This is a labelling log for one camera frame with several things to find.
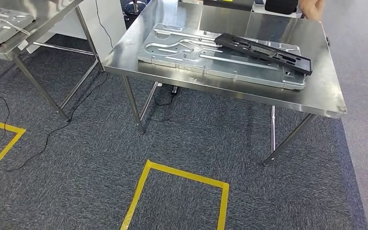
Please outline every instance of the black plastic part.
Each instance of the black plastic part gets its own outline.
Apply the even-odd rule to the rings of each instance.
[[[270,12],[291,14],[297,10],[299,0],[266,0],[264,9]]]
[[[273,62],[300,73],[311,75],[311,59],[298,56],[281,49],[276,49],[231,34],[221,34],[215,38],[219,45],[234,49],[249,56]]]

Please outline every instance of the yellow tape marking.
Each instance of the yellow tape marking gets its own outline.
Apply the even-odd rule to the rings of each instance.
[[[1,122],[0,128],[16,133],[16,135],[12,138],[9,144],[0,152],[0,160],[2,160],[2,158],[6,155],[6,153],[8,153],[8,151],[13,147],[13,145],[20,139],[23,133],[26,132],[26,129],[14,127],[11,125],[5,125],[4,123]]]
[[[138,204],[140,194],[142,193],[143,186],[147,179],[147,175],[149,174],[150,164],[151,162],[147,160],[142,175],[140,176],[138,186],[136,187],[135,194],[133,195],[132,203],[130,203],[129,210],[127,211],[125,219],[123,220],[121,230],[127,230],[127,228],[129,227],[130,221],[132,220],[133,217],[133,213],[135,212],[136,205]]]
[[[135,212],[136,205],[138,204],[140,194],[142,193],[142,189],[143,189],[144,183],[147,179],[150,169],[156,169],[162,172],[184,177],[184,178],[187,178],[193,181],[198,181],[201,183],[205,183],[205,184],[209,184],[215,187],[222,188],[222,196],[221,196],[221,203],[220,203],[220,208],[219,208],[217,230],[225,229],[226,209],[228,206],[228,195],[229,195],[229,184],[228,183],[217,181],[217,180],[214,180],[208,177],[200,176],[200,175],[182,171],[179,169],[171,168],[171,167],[168,167],[162,164],[157,164],[157,163],[147,160],[146,165],[143,169],[142,175],[140,176],[138,185],[136,187],[135,194],[133,195],[132,203],[129,206],[129,209],[126,213],[125,219],[123,220],[120,230],[127,230],[127,228],[129,227],[130,221],[132,220],[133,213]]]

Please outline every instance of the person's hand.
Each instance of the person's hand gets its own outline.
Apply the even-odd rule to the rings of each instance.
[[[325,0],[299,0],[301,8],[307,19],[321,21]]]

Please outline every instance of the aluminum plate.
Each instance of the aluminum plate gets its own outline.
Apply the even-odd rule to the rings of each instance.
[[[291,90],[304,88],[304,74],[217,45],[214,40],[219,35],[156,24],[139,50],[138,59],[156,65],[273,87]],[[298,46],[247,39],[301,55]]]
[[[29,13],[0,8],[0,19],[23,29],[34,20],[34,17]],[[6,42],[17,33],[19,31],[7,22],[0,22],[0,44]]]

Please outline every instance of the gray carpet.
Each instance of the gray carpet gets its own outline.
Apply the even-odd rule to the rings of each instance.
[[[88,49],[84,41],[59,35],[50,42]],[[58,102],[93,62],[48,48],[22,59]],[[66,106],[67,114],[106,78],[97,73]],[[131,83],[142,107],[152,82]],[[168,103],[170,90],[158,88],[156,102]],[[65,122],[20,70],[2,60],[0,95],[10,107],[8,124],[26,129],[0,162],[0,229],[119,229],[147,159],[228,182],[228,230],[367,229],[340,120],[316,119],[273,166],[263,167],[269,106],[180,89],[171,105],[151,103],[147,132],[139,135],[121,80],[110,75],[71,124],[51,136],[45,152],[9,173],[2,170],[40,152],[47,134]],[[1,122],[6,114],[0,100]],[[278,108],[278,140],[304,116]],[[220,194],[151,170],[129,229],[216,229]]]

